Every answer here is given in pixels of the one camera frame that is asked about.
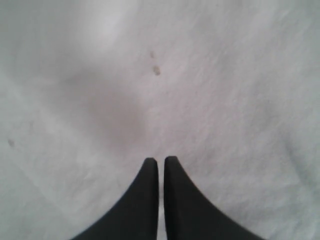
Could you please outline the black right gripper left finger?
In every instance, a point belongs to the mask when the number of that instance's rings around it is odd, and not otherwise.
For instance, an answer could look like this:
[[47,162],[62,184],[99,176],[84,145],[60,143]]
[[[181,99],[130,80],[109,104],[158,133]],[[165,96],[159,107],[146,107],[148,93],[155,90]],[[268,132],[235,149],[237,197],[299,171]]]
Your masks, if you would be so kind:
[[155,240],[159,216],[159,171],[146,158],[118,202],[75,240]]

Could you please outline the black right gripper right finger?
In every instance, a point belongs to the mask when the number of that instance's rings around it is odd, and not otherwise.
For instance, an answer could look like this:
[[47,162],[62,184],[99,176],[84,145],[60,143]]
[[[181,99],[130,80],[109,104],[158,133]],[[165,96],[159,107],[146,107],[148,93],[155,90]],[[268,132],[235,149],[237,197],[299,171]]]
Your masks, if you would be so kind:
[[164,161],[164,215],[168,240],[260,240],[215,207],[176,156]]

